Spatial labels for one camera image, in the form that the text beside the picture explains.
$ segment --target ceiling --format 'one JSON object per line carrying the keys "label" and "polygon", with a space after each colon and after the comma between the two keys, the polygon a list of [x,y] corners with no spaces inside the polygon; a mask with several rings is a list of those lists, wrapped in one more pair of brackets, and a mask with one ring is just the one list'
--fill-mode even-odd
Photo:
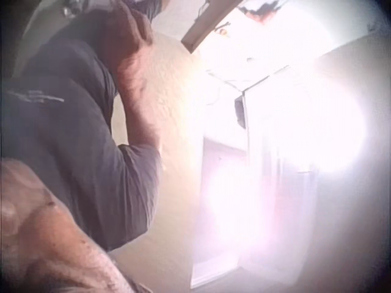
{"label": "ceiling", "polygon": [[[265,0],[246,0],[241,6],[258,9]],[[181,40],[197,18],[204,0],[171,0],[153,22],[154,30]],[[303,63],[368,34],[368,26],[389,29],[372,1],[281,0],[284,4],[267,26],[238,9],[221,21],[227,35],[212,32],[199,46],[211,94],[207,101],[205,137],[246,149],[247,135],[236,122],[233,106],[241,91],[288,64]]]}

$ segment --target bright light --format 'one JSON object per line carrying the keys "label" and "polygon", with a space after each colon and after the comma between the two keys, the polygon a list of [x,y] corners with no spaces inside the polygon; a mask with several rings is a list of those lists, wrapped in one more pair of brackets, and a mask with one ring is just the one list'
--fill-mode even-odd
{"label": "bright light", "polygon": [[364,118],[343,88],[311,79],[306,88],[287,88],[272,102],[268,137],[281,155],[308,169],[331,172],[357,156],[365,136]]}
{"label": "bright light", "polygon": [[208,206],[219,240],[237,250],[248,247],[258,234],[255,228],[259,224],[259,205],[247,189],[246,161],[226,162],[210,180]]}

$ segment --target gray shirt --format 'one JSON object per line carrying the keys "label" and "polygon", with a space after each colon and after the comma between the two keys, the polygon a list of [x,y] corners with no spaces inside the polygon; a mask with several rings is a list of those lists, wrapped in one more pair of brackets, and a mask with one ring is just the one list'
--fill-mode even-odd
{"label": "gray shirt", "polygon": [[71,79],[25,76],[1,91],[2,157],[30,166],[105,250],[147,231],[161,168],[156,149],[117,146],[95,100]]}

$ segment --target shirt sleeve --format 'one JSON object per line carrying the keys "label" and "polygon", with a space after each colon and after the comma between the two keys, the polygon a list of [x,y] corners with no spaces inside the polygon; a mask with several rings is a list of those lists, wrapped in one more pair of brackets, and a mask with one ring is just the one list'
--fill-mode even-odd
{"label": "shirt sleeve", "polygon": [[97,203],[99,244],[107,251],[147,232],[155,214],[161,173],[161,158],[152,146],[120,145],[117,150],[108,182],[97,183],[109,189]]}

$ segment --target beige wall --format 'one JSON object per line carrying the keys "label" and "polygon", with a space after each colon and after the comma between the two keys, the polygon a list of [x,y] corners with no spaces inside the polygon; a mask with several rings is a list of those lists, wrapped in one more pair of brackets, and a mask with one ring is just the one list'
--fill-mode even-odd
{"label": "beige wall", "polygon": [[[163,177],[155,221],[140,239],[113,253],[120,267],[155,293],[188,292],[194,214],[202,163],[201,63],[178,40],[156,34],[148,72],[151,115],[163,140]],[[116,99],[112,122],[117,143],[126,142],[125,117]]]}

